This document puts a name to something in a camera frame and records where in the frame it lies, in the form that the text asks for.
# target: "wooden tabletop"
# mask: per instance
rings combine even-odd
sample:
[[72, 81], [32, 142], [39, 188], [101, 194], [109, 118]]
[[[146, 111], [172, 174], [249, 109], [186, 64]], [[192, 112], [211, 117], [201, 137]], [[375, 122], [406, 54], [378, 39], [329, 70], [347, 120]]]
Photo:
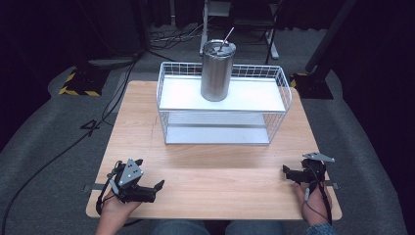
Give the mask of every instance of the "wooden tabletop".
[[[195, 219], [302, 219], [293, 182], [282, 165], [301, 169], [302, 154], [318, 152], [297, 90], [269, 146], [165, 145], [156, 103], [157, 83], [131, 81], [126, 89], [96, 183], [104, 184], [117, 161], [143, 159], [141, 186], [163, 188], [154, 203], [131, 216]], [[342, 211], [332, 187], [333, 219]], [[97, 217], [100, 191], [86, 213]]]

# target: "white wire rack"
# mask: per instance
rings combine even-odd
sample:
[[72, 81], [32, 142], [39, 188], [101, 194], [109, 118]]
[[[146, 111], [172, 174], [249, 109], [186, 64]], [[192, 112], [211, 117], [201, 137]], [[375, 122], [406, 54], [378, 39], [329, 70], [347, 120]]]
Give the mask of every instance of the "white wire rack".
[[281, 67], [234, 65], [228, 96], [200, 94], [201, 63], [161, 64], [157, 103], [166, 144], [268, 145], [291, 107]]

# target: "human hand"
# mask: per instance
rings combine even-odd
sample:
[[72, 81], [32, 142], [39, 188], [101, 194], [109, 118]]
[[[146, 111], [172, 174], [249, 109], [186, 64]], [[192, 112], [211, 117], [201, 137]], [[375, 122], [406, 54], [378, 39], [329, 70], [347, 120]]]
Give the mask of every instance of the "human hand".
[[[328, 222], [327, 209], [324, 204], [323, 195], [320, 192], [318, 185], [314, 191], [309, 195], [308, 200], [304, 200], [305, 192], [301, 186], [294, 183], [294, 189], [301, 205], [302, 217], [307, 221], [309, 226], [314, 226], [318, 223]], [[329, 192], [327, 191], [326, 184], [324, 184], [324, 192], [329, 200], [330, 208], [332, 207], [332, 199]]]
[[113, 191], [110, 191], [104, 197], [100, 223], [98, 224], [96, 234], [116, 234], [125, 224], [131, 213], [140, 205], [141, 202], [125, 204], [116, 197]]

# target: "sleeve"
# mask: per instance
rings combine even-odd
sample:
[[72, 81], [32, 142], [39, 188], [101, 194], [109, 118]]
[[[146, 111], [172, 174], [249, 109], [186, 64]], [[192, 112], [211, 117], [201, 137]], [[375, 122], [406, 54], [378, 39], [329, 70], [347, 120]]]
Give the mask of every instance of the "sleeve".
[[319, 223], [312, 227], [307, 228], [306, 235], [336, 235], [336, 231], [329, 223]]

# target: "cable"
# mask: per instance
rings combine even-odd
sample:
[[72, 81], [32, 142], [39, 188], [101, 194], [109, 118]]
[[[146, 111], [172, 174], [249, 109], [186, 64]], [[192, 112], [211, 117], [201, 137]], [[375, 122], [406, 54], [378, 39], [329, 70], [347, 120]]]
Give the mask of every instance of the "cable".
[[[137, 64], [137, 61], [139, 60], [140, 57], [138, 57], [134, 63], [128, 68], [127, 73], [126, 73], [126, 80], [128, 80], [128, 77], [131, 74], [132, 69], [134, 68], [134, 66]], [[125, 90], [126, 87], [126, 82], [123, 85], [123, 91]], [[46, 163], [43, 167], [41, 167], [40, 169], [38, 169], [22, 186], [21, 188], [18, 190], [18, 192], [13, 196], [12, 200], [9, 202], [9, 205], [6, 207], [6, 211], [3, 215], [3, 224], [2, 224], [2, 235], [6, 234], [6, 222], [7, 222], [7, 216], [9, 215], [10, 209], [14, 203], [14, 201], [16, 200], [16, 198], [19, 196], [19, 194], [22, 192], [22, 190], [30, 183], [31, 180], [33, 180], [33, 178], [35, 178], [44, 168], [46, 168], [48, 165], [50, 165], [51, 163], [53, 163], [55, 160], [57, 160], [58, 158], [60, 158], [62, 155], [64, 155], [67, 151], [69, 151], [71, 148], [73, 148], [74, 146], [76, 146], [80, 141], [82, 141], [86, 136], [88, 136], [92, 131], [94, 131], [95, 129], [97, 129], [100, 124], [102, 122], [105, 121], [105, 119], [110, 115], [110, 113], [114, 110], [116, 104], [120, 101], [121, 95], [118, 97], [118, 100], [116, 101], [115, 105], [111, 108], [111, 110], [102, 117], [102, 119], [97, 123], [97, 125], [93, 126], [89, 131], [87, 131], [85, 134], [83, 134], [80, 138], [78, 138], [76, 141], [74, 141], [71, 145], [69, 145], [67, 148], [65, 148], [59, 155], [57, 155], [56, 157], [54, 157], [52, 160], [50, 160], [48, 163]]]
[[[330, 208], [330, 203], [329, 203], [329, 199], [327, 197], [326, 192], [324, 191], [324, 186], [322, 185], [322, 183], [324, 182], [324, 175], [323, 175], [323, 181], [320, 182], [320, 180], [317, 177], [317, 174], [314, 172], [314, 169], [308, 164], [306, 163], [306, 165], [308, 166], [309, 169], [311, 169], [311, 172], [314, 174], [315, 180], [317, 182], [318, 185], [318, 189], [320, 190], [321, 196], [323, 197], [323, 203], [324, 206], [326, 208], [326, 212], [327, 212], [327, 221], [330, 223], [330, 225], [332, 224], [333, 220], [332, 220], [332, 211]], [[317, 212], [315, 209], [313, 209], [308, 203], [307, 203], [308, 207], [311, 208], [314, 212]]]
[[160, 57], [160, 58], [163, 58], [163, 59], [166, 59], [166, 60], [169, 60], [169, 61], [171, 61], [171, 62], [177, 62], [177, 61], [174, 61], [173, 59], [170, 59], [170, 58], [168, 58], [168, 57], [166, 57], [166, 56], [162, 56], [162, 55], [160, 55], [160, 54], [158, 54], [158, 53], [156, 53], [156, 52], [153, 52], [153, 51], [150, 51], [150, 50], [147, 50], [150, 54], [152, 54], [152, 55], [154, 55], [154, 56], [157, 56], [157, 57]]
[[[114, 177], [114, 175], [115, 174], [117, 174], [117, 172], [116, 172], [116, 170], [118, 169], [118, 167], [119, 167], [119, 165], [121, 164], [121, 161], [117, 161], [116, 162], [116, 164], [115, 164], [115, 166], [114, 166], [114, 169], [111, 171], [111, 173], [109, 173], [108, 175], [107, 175], [107, 177], [108, 177], [108, 179], [107, 179], [107, 182], [104, 184], [104, 188], [101, 190], [101, 194], [100, 194], [100, 196], [98, 196], [98, 200], [97, 200], [97, 203], [95, 204], [95, 208], [96, 208], [96, 210], [97, 210], [97, 213], [99, 214], [99, 215], [101, 215], [101, 213], [102, 213], [102, 206], [103, 206], [103, 204], [108, 200], [108, 199], [111, 199], [111, 198], [113, 198], [115, 195], [112, 195], [112, 196], [110, 196], [109, 198], [107, 198], [107, 199], [104, 199], [103, 200], [103, 197], [104, 197], [104, 193], [105, 193], [105, 191], [107, 190], [107, 187], [108, 187], [108, 185], [110, 184], [110, 181], [111, 181], [111, 179]], [[131, 221], [131, 222], [127, 222], [127, 223], [125, 223], [124, 225], [122, 225], [122, 227], [128, 227], [128, 226], [131, 226], [131, 225], [133, 225], [133, 224], [136, 224], [136, 223], [138, 223], [138, 222], [140, 222], [140, 221], [142, 221], [143, 219], [141, 219], [141, 218], [139, 218], [139, 219], [135, 219], [135, 220], [133, 220], [133, 221]]]
[[88, 13], [86, 12], [85, 8], [82, 6], [82, 4], [79, 2], [79, 0], [76, 0], [79, 8], [81, 9], [83, 15], [85, 16], [85, 18], [88, 20], [89, 24], [92, 26], [92, 29], [94, 30], [95, 34], [97, 35], [98, 39], [104, 44], [105, 47], [107, 47], [107, 49], [109, 49], [111, 52], [113, 52], [114, 54], [117, 54], [119, 56], [123, 56], [123, 57], [132, 57], [131, 61], [128, 62], [124, 62], [124, 63], [117, 63], [117, 64], [112, 64], [112, 65], [105, 65], [105, 66], [96, 66], [96, 65], [92, 65], [94, 67], [98, 67], [101, 70], [115, 70], [115, 69], [120, 69], [126, 66], [129, 66], [131, 63], [134, 63], [134, 58], [136, 57], [136, 55], [138, 55], [140, 53], [141, 50], [139, 50], [138, 52], [130, 55], [130, 54], [122, 54], [119, 53], [118, 51], [116, 51], [115, 49], [113, 49], [105, 40], [104, 38], [101, 36], [101, 34], [99, 33], [97, 27], [93, 24], [91, 18], [88, 16]]
[[[101, 119], [104, 123], [108, 124], [108, 125], [113, 125], [109, 122], [106, 121], [106, 118], [110, 115], [110, 113], [115, 109], [116, 105], [119, 103], [119, 101], [121, 100], [122, 94], [125, 91], [126, 85], [128, 83], [128, 78], [131, 74], [132, 69], [135, 67], [135, 65], [137, 64], [138, 60], [141, 58], [141, 56], [143, 55], [144, 51], [142, 53], [139, 54], [139, 56], [136, 58], [136, 60], [130, 65], [130, 67], [127, 69], [127, 71], [125, 72], [125, 76], [124, 76], [124, 81], [122, 82], [121, 86], [116, 90], [115, 95], [113, 96], [113, 98], [110, 100], [110, 102], [107, 104], [107, 106], [105, 107], [105, 109], [103, 110], [102, 114], [101, 114]], [[110, 106], [111, 102], [114, 100], [114, 98], [116, 97], [116, 95], [118, 94], [118, 92], [121, 90], [121, 93], [118, 96], [118, 99], [116, 100], [115, 104], [113, 105], [113, 107], [111, 108], [110, 111], [107, 111], [108, 107]]]
[[168, 37], [154, 39], [151, 42], [155, 43], [155, 42], [163, 42], [163, 41], [165, 41], [165, 43], [164, 43], [163, 46], [152, 45], [151, 46], [151, 49], [153, 49], [153, 50], [170, 49], [170, 48], [174, 47], [175, 45], [177, 45], [180, 42], [187, 42], [187, 41], [190, 41], [190, 40], [192, 40], [192, 39], [194, 39], [196, 37], [200, 37], [200, 36], [202, 36], [201, 34], [195, 35], [195, 36], [192, 36], [192, 34], [194, 32], [196, 32], [198, 29], [200, 29], [203, 25], [204, 24], [201, 23], [196, 28], [190, 29], [190, 32], [189, 33], [184, 32], [184, 29], [181, 29], [181, 32], [178, 35], [174, 35], [174, 33], [177, 31], [177, 29], [176, 29]]
[[311, 205], [308, 203], [308, 201], [304, 201], [304, 202], [302, 203], [302, 207], [304, 207], [304, 205], [308, 205], [308, 207], [309, 207], [312, 211], [314, 211], [314, 212], [316, 212], [316, 213], [320, 214], [320, 216], [322, 216], [324, 219], [326, 219], [327, 221], [329, 221], [329, 219], [328, 219], [326, 216], [324, 216], [324, 214], [322, 214], [322, 213], [320, 213], [319, 211], [316, 211], [314, 208], [312, 208], [312, 207], [311, 207]]

